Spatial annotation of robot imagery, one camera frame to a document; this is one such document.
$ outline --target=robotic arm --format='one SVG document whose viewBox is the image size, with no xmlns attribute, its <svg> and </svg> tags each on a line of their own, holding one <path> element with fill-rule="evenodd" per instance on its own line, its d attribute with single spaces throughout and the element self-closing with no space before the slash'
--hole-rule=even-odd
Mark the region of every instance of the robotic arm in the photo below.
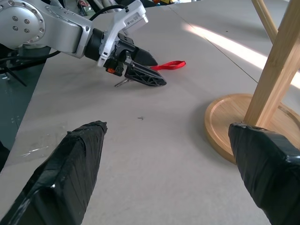
<svg viewBox="0 0 300 225">
<path fill-rule="evenodd" d="M 157 65 L 145 50 L 134 45 L 128 35 L 148 22 L 139 0 L 114 15 L 108 30 L 93 27 L 92 21 L 68 9 L 50 6 L 40 0 L 0 0 L 0 44 L 16 49 L 23 44 L 42 44 L 76 58 L 84 55 L 98 61 L 99 67 L 148 86 L 166 82 L 145 66 Z"/>
</svg>

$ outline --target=wooden stool leg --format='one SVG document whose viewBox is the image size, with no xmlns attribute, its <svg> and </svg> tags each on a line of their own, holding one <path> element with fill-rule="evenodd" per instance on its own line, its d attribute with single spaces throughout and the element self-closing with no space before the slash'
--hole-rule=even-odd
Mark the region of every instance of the wooden stool leg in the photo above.
<svg viewBox="0 0 300 225">
<path fill-rule="evenodd" d="M 300 66 L 300 0 L 291 0 L 244 122 L 266 128 Z"/>
<path fill-rule="evenodd" d="M 275 23 L 272 20 L 270 13 L 268 12 L 266 5 L 264 4 L 263 0 L 252 0 L 252 3 L 273 44 L 275 42 L 278 30 Z"/>
</svg>

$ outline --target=white table surface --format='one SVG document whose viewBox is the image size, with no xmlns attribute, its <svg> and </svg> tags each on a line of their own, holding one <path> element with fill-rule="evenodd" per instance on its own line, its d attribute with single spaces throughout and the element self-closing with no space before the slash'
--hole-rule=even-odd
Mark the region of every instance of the white table surface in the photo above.
<svg viewBox="0 0 300 225">
<path fill-rule="evenodd" d="M 203 130 L 209 103 L 227 94 L 253 93 L 256 82 L 248 74 L 259 70 L 188 31 L 195 25 L 216 33 L 224 28 L 224 37 L 268 54 L 270 41 L 249 2 L 204 0 L 148 8 L 150 22 L 132 35 L 135 44 L 159 64 L 187 62 L 182 69 L 161 71 L 168 82 L 164 87 L 131 82 L 115 88 L 123 78 L 87 58 L 61 53 L 49 59 L 0 174 L 0 218 L 68 130 L 102 120 L 108 132 L 83 225 L 269 224 L 237 167 L 213 150 Z M 106 29 L 111 17 L 101 15 L 96 27 Z M 299 113 L 293 98 L 297 91 L 285 101 Z"/>
</svg>

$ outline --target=round wooden base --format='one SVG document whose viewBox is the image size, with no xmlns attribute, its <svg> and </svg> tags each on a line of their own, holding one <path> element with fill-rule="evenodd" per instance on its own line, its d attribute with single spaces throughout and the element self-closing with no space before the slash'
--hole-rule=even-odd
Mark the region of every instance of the round wooden base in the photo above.
<svg viewBox="0 0 300 225">
<path fill-rule="evenodd" d="M 242 122 L 252 95 L 233 94 L 213 101 L 204 116 L 205 132 L 213 148 L 225 159 L 235 164 L 231 150 L 228 128 L 235 122 Z M 287 106 L 280 104 L 268 130 L 284 135 L 297 149 L 300 149 L 300 117 Z"/>
</svg>

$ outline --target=red lanyard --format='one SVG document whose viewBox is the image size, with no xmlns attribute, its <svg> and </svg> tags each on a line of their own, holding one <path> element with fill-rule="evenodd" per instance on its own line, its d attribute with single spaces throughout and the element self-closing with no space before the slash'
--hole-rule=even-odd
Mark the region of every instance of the red lanyard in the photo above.
<svg viewBox="0 0 300 225">
<path fill-rule="evenodd" d="M 166 64 L 160 65 L 160 66 L 154 66 L 150 67 L 153 70 L 161 70 L 161 69 L 168 69 L 168 70 L 173 70 L 173 69 L 179 69 L 182 68 L 186 65 L 187 63 L 185 61 L 172 61 L 168 62 Z"/>
</svg>

